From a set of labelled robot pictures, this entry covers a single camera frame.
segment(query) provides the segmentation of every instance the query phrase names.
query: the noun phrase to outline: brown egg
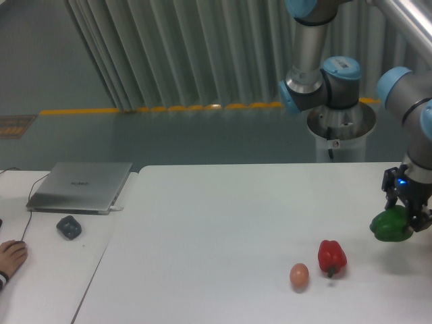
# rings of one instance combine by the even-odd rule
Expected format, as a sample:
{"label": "brown egg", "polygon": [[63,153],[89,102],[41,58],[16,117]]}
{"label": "brown egg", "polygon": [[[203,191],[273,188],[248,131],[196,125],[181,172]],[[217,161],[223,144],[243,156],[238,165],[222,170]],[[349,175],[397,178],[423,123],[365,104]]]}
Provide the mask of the brown egg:
{"label": "brown egg", "polygon": [[302,289],[306,287],[309,282],[309,270],[303,263],[297,263],[294,265],[290,272],[290,280],[292,286],[296,289]]}

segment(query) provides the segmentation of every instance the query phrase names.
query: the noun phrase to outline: blue joint cap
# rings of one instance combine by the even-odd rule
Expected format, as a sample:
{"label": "blue joint cap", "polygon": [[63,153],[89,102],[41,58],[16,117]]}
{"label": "blue joint cap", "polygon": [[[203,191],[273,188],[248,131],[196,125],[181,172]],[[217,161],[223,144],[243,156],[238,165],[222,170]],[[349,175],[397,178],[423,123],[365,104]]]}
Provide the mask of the blue joint cap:
{"label": "blue joint cap", "polygon": [[294,18],[304,18],[314,10],[317,0],[285,0],[285,6]]}
{"label": "blue joint cap", "polygon": [[290,91],[288,91],[288,87],[286,86],[285,81],[279,82],[279,94],[281,96],[281,101],[288,113],[292,115],[300,113],[300,110],[297,107],[296,103],[294,102],[294,100],[292,100]]}
{"label": "blue joint cap", "polygon": [[387,98],[390,95],[393,87],[398,83],[399,79],[407,73],[412,72],[403,66],[398,66],[390,71],[387,71],[381,79],[379,79],[377,84],[377,95],[379,100],[383,103],[384,107],[387,105]]}
{"label": "blue joint cap", "polygon": [[423,133],[432,142],[432,100],[427,103],[420,114],[420,126]]}
{"label": "blue joint cap", "polygon": [[334,78],[342,80],[356,81],[362,76],[360,64],[346,56],[329,57],[324,61],[323,69]]}

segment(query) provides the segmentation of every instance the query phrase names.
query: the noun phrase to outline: silver laptop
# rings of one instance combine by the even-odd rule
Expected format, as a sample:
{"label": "silver laptop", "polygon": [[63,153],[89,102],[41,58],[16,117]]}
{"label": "silver laptop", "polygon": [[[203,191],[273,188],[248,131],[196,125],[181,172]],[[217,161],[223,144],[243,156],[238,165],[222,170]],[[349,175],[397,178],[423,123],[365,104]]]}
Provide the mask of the silver laptop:
{"label": "silver laptop", "polygon": [[28,201],[29,211],[107,215],[131,163],[57,163]]}

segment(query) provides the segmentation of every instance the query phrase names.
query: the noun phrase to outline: pepper stem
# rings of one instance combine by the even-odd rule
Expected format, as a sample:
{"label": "pepper stem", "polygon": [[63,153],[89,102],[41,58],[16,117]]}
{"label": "pepper stem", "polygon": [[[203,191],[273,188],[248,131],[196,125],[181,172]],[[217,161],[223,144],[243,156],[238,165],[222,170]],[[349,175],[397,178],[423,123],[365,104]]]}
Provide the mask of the pepper stem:
{"label": "pepper stem", "polygon": [[329,268],[329,272],[327,273],[328,278],[333,277],[333,275],[335,274],[335,272],[336,272],[336,267],[335,266],[331,266]]}

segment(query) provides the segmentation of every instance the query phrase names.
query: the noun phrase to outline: metal pipe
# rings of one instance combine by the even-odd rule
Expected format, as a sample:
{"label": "metal pipe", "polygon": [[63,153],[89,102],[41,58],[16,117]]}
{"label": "metal pipe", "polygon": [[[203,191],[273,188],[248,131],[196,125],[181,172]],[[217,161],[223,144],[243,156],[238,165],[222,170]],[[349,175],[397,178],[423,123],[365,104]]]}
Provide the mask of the metal pipe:
{"label": "metal pipe", "polygon": [[286,84],[297,93],[314,92],[323,83],[319,66],[325,35],[327,34],[327,25],[312,27],[296,24],[294,58],[292,68],[286,78]]}
{"label": "metal pipe", "polygon": [[297,23],[292,65],[303,73],[319,69],[327,24],[310,27]]}
{"label": "metal pipe", "polygon": [[432,12],[419,0],[373,0],[387,19],[432,67]]}

